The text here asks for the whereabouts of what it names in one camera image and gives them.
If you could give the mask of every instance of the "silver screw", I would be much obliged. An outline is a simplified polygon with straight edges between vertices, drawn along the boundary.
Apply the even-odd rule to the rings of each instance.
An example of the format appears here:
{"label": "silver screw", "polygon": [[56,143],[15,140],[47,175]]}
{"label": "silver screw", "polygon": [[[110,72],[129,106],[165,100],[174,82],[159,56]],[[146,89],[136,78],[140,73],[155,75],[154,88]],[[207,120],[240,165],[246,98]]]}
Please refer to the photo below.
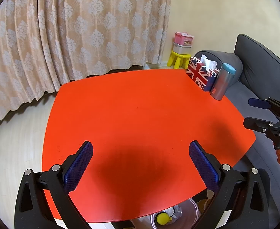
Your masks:
{"label": "silver screw", "polygon": [[58,164],[52,166],[53,171],[58,171],[60,166]]}
{"label": "silver screw", "polygon": [[229,165],[227,165],[227,164],[224,164],[224,165],[223,165],[223,169],[226,170],[226,171],[228,171],[228,170],[231,169],[231,167],[230,167]]}
{"label": "silver screw", "polygon": [[31,170],[30,170],[30,169],[27,169],[27,170],[25,171],[25,175],[28,176],[29,174],[31,174]]}
{"label": "silver screw", "polygon": [[252,171],[253,174],[257,174],[258,173],[258,170],[256,168],[252,168],[251,171]]}

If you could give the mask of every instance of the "white storage box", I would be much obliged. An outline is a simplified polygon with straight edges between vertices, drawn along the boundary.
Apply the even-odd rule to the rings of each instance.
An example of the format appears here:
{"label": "white storage box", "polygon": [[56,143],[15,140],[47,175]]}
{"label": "white storage box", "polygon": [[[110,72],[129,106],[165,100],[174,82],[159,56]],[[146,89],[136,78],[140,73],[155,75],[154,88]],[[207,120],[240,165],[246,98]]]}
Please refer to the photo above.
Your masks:
{"label": "white storage box", "polygon": [[178,54],[191,54],[191,46],[184,46],[184,45],[179,45],[175,42],[174,43],[174,48],[173,52],[178,53]]}

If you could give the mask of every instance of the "pink storage box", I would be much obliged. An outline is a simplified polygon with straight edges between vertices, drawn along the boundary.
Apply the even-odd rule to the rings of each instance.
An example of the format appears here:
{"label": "pink storage box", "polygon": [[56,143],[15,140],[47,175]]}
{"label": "pink storage box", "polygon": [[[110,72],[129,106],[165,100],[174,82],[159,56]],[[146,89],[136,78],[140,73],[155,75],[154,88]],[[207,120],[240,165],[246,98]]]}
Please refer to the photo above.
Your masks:
{"label": "pink storage box", "polygon": [[188,33],[175,33],[175,40],[174,42],[183,45],[183,46],[191,46],[193,43],[194,36],[189,35]]}

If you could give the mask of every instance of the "silver tumbler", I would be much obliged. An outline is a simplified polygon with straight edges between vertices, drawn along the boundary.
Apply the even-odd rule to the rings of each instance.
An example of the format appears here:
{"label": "silver tumbler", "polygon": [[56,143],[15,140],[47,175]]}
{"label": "silver tumbler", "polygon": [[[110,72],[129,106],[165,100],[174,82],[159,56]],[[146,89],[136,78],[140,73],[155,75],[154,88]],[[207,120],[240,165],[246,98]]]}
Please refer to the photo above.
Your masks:
{"label": "silver tumbler", "polygon": [[223,63],[216,81],[210,91],[211,96],[216,100],[221,100],[225,95],[229,85],[231,84],[236,70],[227,63]]}

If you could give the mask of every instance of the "stool leg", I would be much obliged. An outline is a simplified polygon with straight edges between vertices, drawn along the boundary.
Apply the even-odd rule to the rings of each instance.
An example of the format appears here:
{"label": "stool leg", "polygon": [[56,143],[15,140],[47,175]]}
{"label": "stool leg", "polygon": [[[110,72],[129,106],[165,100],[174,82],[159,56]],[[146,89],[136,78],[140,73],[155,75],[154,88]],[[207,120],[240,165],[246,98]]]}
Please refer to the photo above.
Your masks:
{"label": "stool leg", "polygon": [[188,68],[190,59],[191,59],[191,58],[185,60],[185,69]]}
{"label": "stool leg", "polygon": [[167,62],[167,67],[171,67],[172,66],[174,59],[175,59],[175,55],[171,54],[171,56],[169,57],[169,60]]}
{"label": "stool leg", "polygon": [[177,57],[177,60],[174,65],[174,69],[179,69],[181,58]]}

